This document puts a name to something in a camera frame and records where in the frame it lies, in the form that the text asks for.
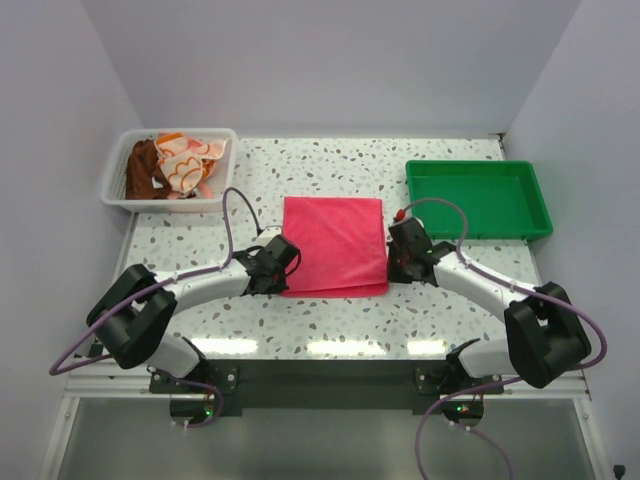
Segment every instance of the pink cloth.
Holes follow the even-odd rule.
[[[286,197],[284,236],[302,253],[288,297],[371,297],[389,289],[382,201]]]

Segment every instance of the brown cloth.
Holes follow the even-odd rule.
[[[162,188],[154,188],[151,178]],[[166,199],[171,187],[158,167],[158,151],[153,140],[136,142],[127,162],[127,200]]]

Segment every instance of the white wall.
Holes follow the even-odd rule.
[[[37,477],[64,378],[47,370],[110,281],[127,216],[98,199],[115,136],[139,125],[76,0],[0,15],[0,470]]]
[[[609,338],[587,378],[611,459],[630,478],[640,477],[639,18],[637,0],[583,0],[506,142],[509,158],[534,163],[552,215],[555,233],[537,244],[543,278]]]
[[[484,134],[579,0],[82,0],[142,123]]]

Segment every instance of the gray floor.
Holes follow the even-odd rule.
[[[419,418],[404,411],[247,410],[183,432],[167,400],[83,400],[62,479],[419,479]],[[480,427],[511,455],[518,480],[593,479],[570,401],[489,402]],[[482,439],[427,422],[431,478],[507,479]]]

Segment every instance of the white plastic container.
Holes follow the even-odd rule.
[[[182,132],[204,142],[229,140],[222,158],[216,165],[215,173],[205,180],[214,194],[212,199],[177,200],[127,200],[126,170],[129,155],[139,140],[158,138],[161,132]],[[222,192],[231,186],[233,170],[236,164],[238,136],[228,128],[163,128],[129,130],[124,133],[111,152],[111,158],[105,171],[101,198],[107,205],[118,205],[131,212],[174,213],[174,212],[216,212],[222,210]]]

